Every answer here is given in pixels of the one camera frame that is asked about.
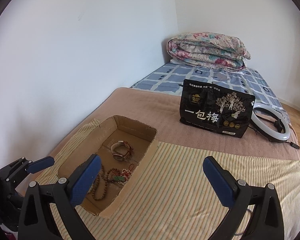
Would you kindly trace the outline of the black snack bag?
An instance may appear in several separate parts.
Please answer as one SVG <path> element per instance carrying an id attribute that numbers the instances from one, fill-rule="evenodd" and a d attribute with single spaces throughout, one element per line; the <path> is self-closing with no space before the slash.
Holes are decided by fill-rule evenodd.
<path id="1" fill-rule="evenodd" d="M 189 79 L 185 79 L 181 86 L 181 123 L 218 134 L 243 137 L 250 124 L 254 95 Z"/>

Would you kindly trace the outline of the brown bed blanket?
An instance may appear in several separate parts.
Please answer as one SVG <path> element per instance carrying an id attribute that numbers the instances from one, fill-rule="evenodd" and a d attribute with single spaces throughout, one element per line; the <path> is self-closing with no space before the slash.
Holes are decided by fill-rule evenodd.
<path id="1" fill-rule="evenodd" d="M 179 104 L 179 96 L 118 88 L 90 115 L 80 118 L 74 126 L 66 129 L 65 133 L 52 145 L 48 144 L 48 140 L 59 125 L 57 121 L 48 125 L 51 115 L 44 110 L 36 118 L 37 121 L 42 122 L 39 125 L 41 134 L 35 140 L 38 149 L 32 149 L 30 153 L 23 152 L 21 155 L 30 159 L 40 159 L 47 155 L 55 156 L 66 142 L 92 119 L 104 121 L 111 116 L 121 115 L 154 127 L 158 132 L 156 136 L 158 141 L 235 155 L 300 160 L 300 150 L 287 143 L 270 142 L 252 129 L 247 129 L 242 138 L 235 138 L 184 125 L 179 121 Z"/>

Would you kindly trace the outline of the brown cardboard tray box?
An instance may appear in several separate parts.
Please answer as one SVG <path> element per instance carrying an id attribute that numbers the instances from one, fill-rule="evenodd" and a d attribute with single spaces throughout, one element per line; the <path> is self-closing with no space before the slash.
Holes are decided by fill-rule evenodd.
<path id="1" fill-rule="evenodd" d="M 125 184 L 109 183 L 105 198 L 95 200 L 93 194 L 86 195 L 81 206 L 94 215 L 109 219 L 130 198 L 132 186 L 141 177 L 146 165 L 157 150 L 157 130 L 147 124 L 115 115 L 104 120 L 93 129 L 86 139 L 74 150 L 58 170 L 59 177 L 68 178 L 75 168 L 88 159 L 91 154 L 99 155 L 101 164 L 108 171 L 110 168 L 122 170 L 134 164 L 132 177 Z M 133 152 L 125 161 L 117 161 L 110 151 L 112 144 L 119 140 L 127 141 Z"/>

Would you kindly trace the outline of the folded floral quilt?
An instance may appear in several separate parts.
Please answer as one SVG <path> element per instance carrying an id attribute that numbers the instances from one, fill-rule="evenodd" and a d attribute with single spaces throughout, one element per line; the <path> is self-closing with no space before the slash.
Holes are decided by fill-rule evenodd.
<path id="1" fill-rule="evenodd" d="M 234 72 L 244 70 L 251 59 L 239 38 L 210 32 L 179 34 L 167 42 L 166 50 L 175 64 Z"/>

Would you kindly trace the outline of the brown leather wrist watch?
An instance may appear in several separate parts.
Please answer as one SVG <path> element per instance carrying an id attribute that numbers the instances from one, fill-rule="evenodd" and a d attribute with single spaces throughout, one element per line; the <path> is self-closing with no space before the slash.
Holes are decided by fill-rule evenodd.
<path id="1" fill-rule="evenodd" d="M 112 156 L 117 161 L 125 161 L 133 152 L 133 147 L 127 141 L 119 140 L 110 147 Z"/>

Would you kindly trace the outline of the red string jade pendant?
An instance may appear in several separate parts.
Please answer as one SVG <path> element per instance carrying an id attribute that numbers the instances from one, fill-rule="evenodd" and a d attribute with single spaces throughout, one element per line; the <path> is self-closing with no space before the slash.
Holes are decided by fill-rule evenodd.
<path id="1" fill-rule="evenodd" d="M 115 182 L 118 182 L 123 185 L 127 181 L 129 181 L 130 177 L 133 174 L 133 170 L 134 170 L 134 164 L 130 164 L 128 168 L 113 171 L 112 178 Z"/>

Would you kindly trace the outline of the blue plaid mattress sheet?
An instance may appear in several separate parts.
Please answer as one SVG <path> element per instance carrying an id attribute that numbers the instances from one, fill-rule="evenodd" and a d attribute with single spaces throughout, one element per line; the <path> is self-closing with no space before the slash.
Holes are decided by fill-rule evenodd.
<path id="1" fill-rule="evenodd" d="M 241 72 L 230 72 L 207 67 L 192 67 L 182 64 L 167 63 L 138 81 L 133 88 L 151 92 L 180 96 L 181 84 L 185 79 L 213 83 L 242 93 L 253 94 L 256 101 L 270 105 L 290 121 L 278 98 L 260 73 L 252 68 Z"/>

